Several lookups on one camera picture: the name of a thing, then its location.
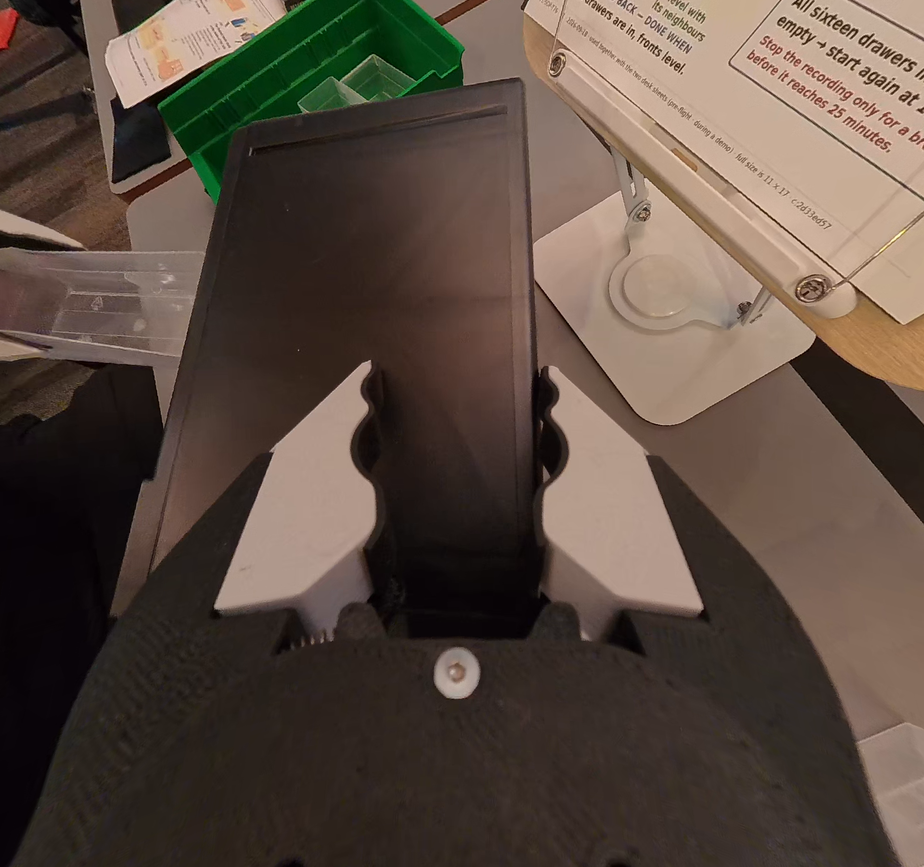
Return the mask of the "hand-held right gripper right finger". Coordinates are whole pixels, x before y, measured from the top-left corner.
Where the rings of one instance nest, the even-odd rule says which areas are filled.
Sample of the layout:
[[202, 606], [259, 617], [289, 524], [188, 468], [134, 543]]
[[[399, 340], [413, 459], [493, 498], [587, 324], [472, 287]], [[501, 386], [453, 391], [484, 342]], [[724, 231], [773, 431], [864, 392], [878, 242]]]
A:
[[703, 601], [648, 453], [557, 367], [544, 368], [551, 468], [538, 493], [542, 592], [604, 640], [625, 611], [697, 619]]

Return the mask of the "loose printed paper sheet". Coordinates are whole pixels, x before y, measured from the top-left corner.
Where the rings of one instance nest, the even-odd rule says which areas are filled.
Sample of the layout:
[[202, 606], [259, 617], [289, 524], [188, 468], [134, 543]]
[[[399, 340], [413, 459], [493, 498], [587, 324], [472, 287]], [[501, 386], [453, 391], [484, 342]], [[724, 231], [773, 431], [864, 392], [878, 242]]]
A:
[[284, 12], [282, 0], [173, 0], [107, 45], [105, 65], [122, 107], [236, 51]]

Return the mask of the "black tablet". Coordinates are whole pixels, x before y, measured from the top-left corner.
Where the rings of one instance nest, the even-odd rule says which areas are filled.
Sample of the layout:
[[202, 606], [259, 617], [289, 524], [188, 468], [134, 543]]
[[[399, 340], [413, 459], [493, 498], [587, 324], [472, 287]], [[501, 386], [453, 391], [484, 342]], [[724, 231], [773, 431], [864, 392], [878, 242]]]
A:
[[120, 183], [171, 158], [167, 127], [158, 109], [149, 102], [125, 108], [115, 96], [113, 115], [111, 180]]

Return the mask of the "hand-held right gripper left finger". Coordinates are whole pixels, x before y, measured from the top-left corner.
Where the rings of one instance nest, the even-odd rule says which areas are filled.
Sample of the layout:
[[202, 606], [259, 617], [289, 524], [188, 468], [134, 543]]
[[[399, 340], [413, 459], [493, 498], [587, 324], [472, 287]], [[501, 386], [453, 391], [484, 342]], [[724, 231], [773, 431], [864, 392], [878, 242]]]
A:
[[372, 478], [381, 373], [361, 362], [270, 450], [214, 611], [293, 611], [312, 640], [373, 594], [367, 551], [385, 500]]

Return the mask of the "white stand base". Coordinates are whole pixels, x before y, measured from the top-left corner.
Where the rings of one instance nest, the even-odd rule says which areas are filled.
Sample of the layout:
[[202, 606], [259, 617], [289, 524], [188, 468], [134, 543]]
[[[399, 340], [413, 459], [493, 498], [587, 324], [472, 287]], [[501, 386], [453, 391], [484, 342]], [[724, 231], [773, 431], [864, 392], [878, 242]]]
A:
[[816, 336], [610, 154], [619, 194], [543, 237], [534, 273], [632, 410], [678, 425], [791, 363]]

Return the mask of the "green plastic bin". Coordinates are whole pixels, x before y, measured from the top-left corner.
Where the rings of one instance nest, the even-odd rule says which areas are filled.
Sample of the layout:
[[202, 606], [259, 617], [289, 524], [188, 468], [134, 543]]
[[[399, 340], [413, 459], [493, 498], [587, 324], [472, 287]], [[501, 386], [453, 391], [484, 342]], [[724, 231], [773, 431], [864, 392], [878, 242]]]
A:
[[159, 102], [213, 203], [235, 132], [293, 116], [371, 55], [410, 76], [400, 95], [462, 86], [463, 44], [413, 0], [307, 0]]

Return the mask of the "small clear plastic drawer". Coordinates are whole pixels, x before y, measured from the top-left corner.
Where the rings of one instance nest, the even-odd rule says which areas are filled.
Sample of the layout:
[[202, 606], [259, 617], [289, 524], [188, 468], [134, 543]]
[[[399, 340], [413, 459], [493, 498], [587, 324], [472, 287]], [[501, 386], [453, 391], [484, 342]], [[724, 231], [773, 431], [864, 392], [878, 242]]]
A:
[[362, 102], [381, 102], [408, 93], [417, 81], [376, 54], [371, 54], [340, 81]]
[[337, 78], [328, 77], [297, 102], [301, 113], [309, 114], [362, 105], [367, 100]]
[[176, 365], [203, 260], [195, 251], [3, 249], [2, 339], [49, 359]]

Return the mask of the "large clear plastic bin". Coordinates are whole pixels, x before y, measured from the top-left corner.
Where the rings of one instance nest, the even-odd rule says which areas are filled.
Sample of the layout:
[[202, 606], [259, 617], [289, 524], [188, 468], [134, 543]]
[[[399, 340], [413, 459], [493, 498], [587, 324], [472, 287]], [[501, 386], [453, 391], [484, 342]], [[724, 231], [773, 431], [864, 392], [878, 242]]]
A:
[[894, 725], [858, 743], [872, 797], [899, 861], [923, 865], [923, 729]]

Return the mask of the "black drawer cabinet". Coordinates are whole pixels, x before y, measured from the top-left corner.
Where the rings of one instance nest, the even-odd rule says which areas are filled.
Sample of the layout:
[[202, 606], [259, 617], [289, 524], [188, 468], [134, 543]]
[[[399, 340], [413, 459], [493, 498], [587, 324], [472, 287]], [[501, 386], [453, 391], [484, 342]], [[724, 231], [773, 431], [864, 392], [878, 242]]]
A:
[[414, 636], [524, 637], [541, 470], [519, 78], [236, 133], [167, 420], [157, 557], [366, 361], [379, 607]]

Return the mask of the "white stand ledge bar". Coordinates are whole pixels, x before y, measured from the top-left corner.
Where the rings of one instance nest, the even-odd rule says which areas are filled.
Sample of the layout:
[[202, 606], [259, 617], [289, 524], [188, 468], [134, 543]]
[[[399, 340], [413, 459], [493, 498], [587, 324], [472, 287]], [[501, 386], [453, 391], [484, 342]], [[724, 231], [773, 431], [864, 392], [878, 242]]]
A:
[[654, 120], [566, 47], [565, 68], [547, 81], [561, 99], [630, 165], [726, 251], [762, 287], [798, 313], [834, 320], [851, 314], [860, 302], [852, 284], [814, 304], [796, 300], [794, 288], [804, 277], [838, 277], [774, 223], [745, 194], [703, 161], [691, 167], [665, 141]]

